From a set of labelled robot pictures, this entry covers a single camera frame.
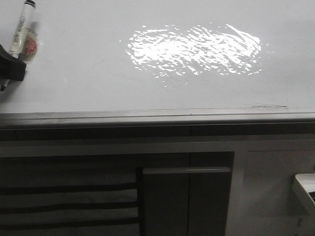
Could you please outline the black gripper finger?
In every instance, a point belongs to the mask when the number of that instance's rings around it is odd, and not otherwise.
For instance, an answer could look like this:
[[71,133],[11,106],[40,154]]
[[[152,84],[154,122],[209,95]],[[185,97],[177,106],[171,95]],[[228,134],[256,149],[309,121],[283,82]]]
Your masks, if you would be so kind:
[[2,79],[23,81],[27,64],[11,56],[0,46],[0,77]]

